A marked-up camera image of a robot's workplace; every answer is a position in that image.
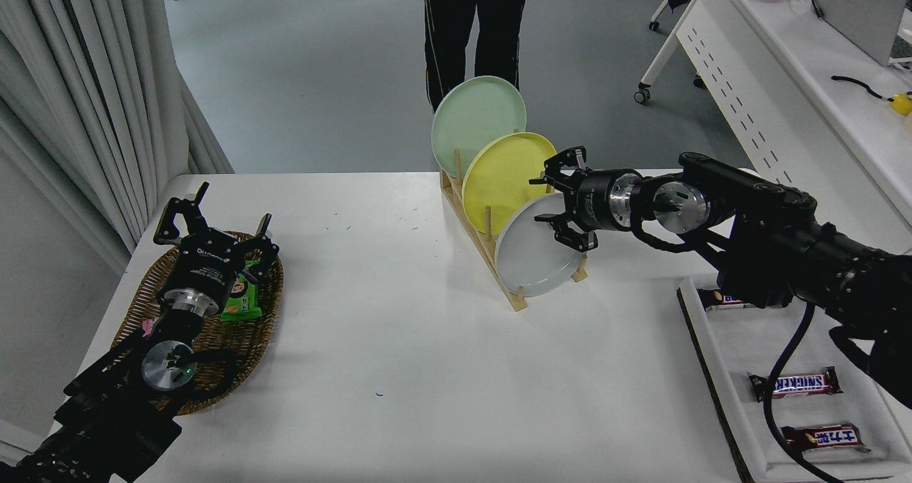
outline laptop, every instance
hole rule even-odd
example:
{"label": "laptop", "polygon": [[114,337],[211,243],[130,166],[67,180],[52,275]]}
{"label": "laptop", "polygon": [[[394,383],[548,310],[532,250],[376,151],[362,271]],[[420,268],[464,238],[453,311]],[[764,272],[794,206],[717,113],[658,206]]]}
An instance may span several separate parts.
{"label": "laptop", "polygon": [[824,20],[883,66],[912,61],[909,0],[817,0]]}

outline white tray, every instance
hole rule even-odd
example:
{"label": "white tray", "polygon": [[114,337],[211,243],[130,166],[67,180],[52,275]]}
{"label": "white tray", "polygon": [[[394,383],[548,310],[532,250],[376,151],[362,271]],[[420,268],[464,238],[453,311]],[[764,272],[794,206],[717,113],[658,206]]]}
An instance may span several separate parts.
{"label": "white tray", "polygon": [[[763,420],[762,404],[753,395],[747,376],[747,373],[769,375],[772,364],[801,321],[804,302],[796,298],[787,308],[706,312],[697,287],[715,289],[715,276],[682,282],[682,306],[690,318],[696,348],[703,354],[704,370],[714,387],[717,409],[724,416],[720,416],[720,421],[723,427],[727,422],[732,435],[730,442],[737,445],[750,479],[756,483],[817,481],[788,458],[773,440]],[[772,408],[777,424],[811,427],[853,422],[871,453],[820,450],[805,454],[805,459],[840,479],[877,479],[912,470],[909,444],[879,387],[856,369],[830,340],[827,331],[836,324],[818,309],[807,336],[782,373],[812,373],[834,365],[844,393],[777,399]]]}

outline caster wheel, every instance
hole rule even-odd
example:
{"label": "caster wheel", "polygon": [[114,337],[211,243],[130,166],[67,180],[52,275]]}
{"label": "caster wheel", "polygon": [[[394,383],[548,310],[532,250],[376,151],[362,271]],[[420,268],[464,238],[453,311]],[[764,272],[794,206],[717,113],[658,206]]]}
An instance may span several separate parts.
{"label": "caster wheel", "polygon": [[635,100],[636,103],[641,104],[641,105],[645,105],[647,103],[647,101],[649,101],[649,99],[651,99],[651,98],[652,97],[649,96],[649,90],[639,90],[633,94],[633,100]]}

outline curtain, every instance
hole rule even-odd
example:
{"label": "curtain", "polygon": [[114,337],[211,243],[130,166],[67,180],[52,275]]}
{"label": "curtain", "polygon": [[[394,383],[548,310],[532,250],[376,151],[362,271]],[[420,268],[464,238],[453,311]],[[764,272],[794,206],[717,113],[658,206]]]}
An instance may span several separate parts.
{"label": "curtain", "polygon": [[0,0],[0,150],[121,269],[170,179],[232,172],[164,0]]}

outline white table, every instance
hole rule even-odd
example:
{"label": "white table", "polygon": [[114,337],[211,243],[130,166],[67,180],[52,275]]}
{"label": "white table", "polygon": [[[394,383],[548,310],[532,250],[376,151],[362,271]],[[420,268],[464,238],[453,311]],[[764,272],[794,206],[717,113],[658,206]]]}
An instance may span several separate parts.
{"label": "white table", "polygon": [[[683,46],[756,170],[813,194],[862,242],[912,249],[912,136],[883,101],[912,89],[812,12],[810,0],[693,0],[644,77]],[[654,100],[662,97],[660,87]]]}
{"label": "white table", "polygon": [[[163,197],[203,180],[211,226],[274,215],[284,295],[254,374],[140,481],[738,481],[675,299],[698,256],[603,232],[588,279],[515,313],[437,174],[185,175]],[[150,230],[83,367],[166,250]]]}

